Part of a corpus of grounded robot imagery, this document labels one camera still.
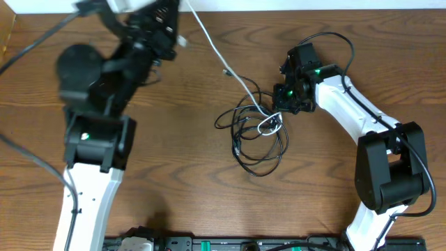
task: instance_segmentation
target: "white wall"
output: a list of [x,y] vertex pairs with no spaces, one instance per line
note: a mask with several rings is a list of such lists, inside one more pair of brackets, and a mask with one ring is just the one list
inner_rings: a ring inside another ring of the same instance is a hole
[[[18,14],[71,13],[76,0],[5,0]],[[138,9],[153,0],[127,1],[130,10]],[[197,11],[248,10],[345,10],[345,9],[414,9],[446,8],[446,0],[190,0]]]

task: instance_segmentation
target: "wooden tabletop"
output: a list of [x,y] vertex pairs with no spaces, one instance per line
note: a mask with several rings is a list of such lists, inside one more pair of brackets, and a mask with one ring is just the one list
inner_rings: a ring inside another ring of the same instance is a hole
[[[426,137],[438,204],[424,218],[400,218],[391,236],[422,236],[444,250],[446,232],[446,12],[346,10],[200,13],[216,45],[241,75],[272,91],[278,67],[304,37],[337,31],[356,46],[349,77],[372,103]],[[7,57],[62,15],[19,16]],[[162,82],[140,88],[126,114],[138,122],[128,169],[114,200],[107,235],[139,225],[196,236],[339,234],[360,200],[353,184],[356,145],[322,109],[286,114],[289,150],[277,170],[254,178],[231,155],[229,131],[214,120],[245,95],[222,75],[193,16],[180,15],[189,41],[164,62]],[[0,131],[63,171],[62,102],[54,64],[73,43],[93,43],[110,54],[117,39],[97,17],[75,20],[0,77]],[[344,67],[350,51],[338,38],[317,38],[326,63]],[[0,144],[0,250],[52,249],[62,186],[44,169]],[[408,211],[424,210],[430,196]]]

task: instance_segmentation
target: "white cord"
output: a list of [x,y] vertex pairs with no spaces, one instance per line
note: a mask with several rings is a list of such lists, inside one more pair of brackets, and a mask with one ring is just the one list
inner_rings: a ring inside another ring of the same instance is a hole
[[[267,117],[264,121],[262,121],[258,126],[257,126],[257,131],[259,133],[262,133],[260,131],[260,126],[265,123],[266,121],[272,119],[275,116],[279,116],[279,120],[280,122],[282,122],[282,113],[278,112],[276,114],[273,114],[272,116],[268,116],[265,112],[262,111],[262,109],[260,108],[259,104],[257,104],[256,99],[254,98],[254,96],[252,95],[251,91],[249,91],[249,89],[247,88],[246,84],[244,83],[244,81],[237,75],[237,73],[232,70],[232,68],[228,65],[228,63],[226,62],[226,60],[224,60],[224,57],[220,54],[220,52],[217,50],[216,46],[214,45],[212,39],[210,38],[210,35],[208,33],[208,31],[206,30],[205,26],[203,25],[203,22],[201,22],[200,17],[198,17],[197,13],[195,12],[194,8],[192,7],[192,5],[190,4],[189,0],[186,0],[186,3],[188,4],[190,10],[192,11],[192,14],[194,14],[195,19],[197,20],[197,22],[200,24],[201,28],[203,29],[204,34],[206,35],[206,37],[208,38],[208,41],[210,43],[210,46],[214,49],[214,52],[217,54],[217,56],[220,58],[220,60],[222,61],[224,67],[233,75],[233,77],[235,77],[236,80],[238,80],[243,88],[245,88],[246,92],[248,92],[248,95],[250,96],[252,102],[256,105],[257,109],[259,110],[260,113],[262,113],[262,115],[264,115],[265,117]],[[262,134],[263,136],[268,136],[268,135],[273,135],[275,134],[278,130],[280,130],[280,128],[282,128],[282,125],[278,126],[276,125],[276,128],[274,130],[271,131],[271,133],[268,134]]]

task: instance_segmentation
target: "wood grain surface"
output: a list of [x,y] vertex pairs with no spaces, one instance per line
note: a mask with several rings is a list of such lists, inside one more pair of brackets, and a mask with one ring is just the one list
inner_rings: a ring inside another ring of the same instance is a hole
[[[431,215],[401,218],[390,235],[422,236],[429,250],[446,250],[444,10],[200,16],[231,66],[266,91],[283,82],[278,67],[304,37],[320,31],[349,37],[357,56],[348,75],[387,114],[421,125],[438,189]],[[62,18],[19,16],[6,56]],[[243,88],[222,75],[222,65],[190,14],[181,14],[180,34],[189,46],[177,49],[174,62],[163,63],[163,81],[139,89],[125,112],[138,128],[107,235],[139,225],[197,236],[305,236],[345,229],[359,204],[353,185],[356,146],[348,134],[322,109],[287,114],[290,146],[282,164],[265,178],[249,176],[231,155],[229,131],[213,127],[244,96]],[[324,37],[314,42],[324,62],[345,66],[350,52],[344,41]],[[0,130],[61,171],[65,123],[54,64],[73,43],[93,43],[108,55],[117,39],[96,17],[78,19],[0,78]],[[52,249],[61,184],[4,145],[0,166],[0,250]],[[409,211],[428,204],[429,196],[423,196]]]

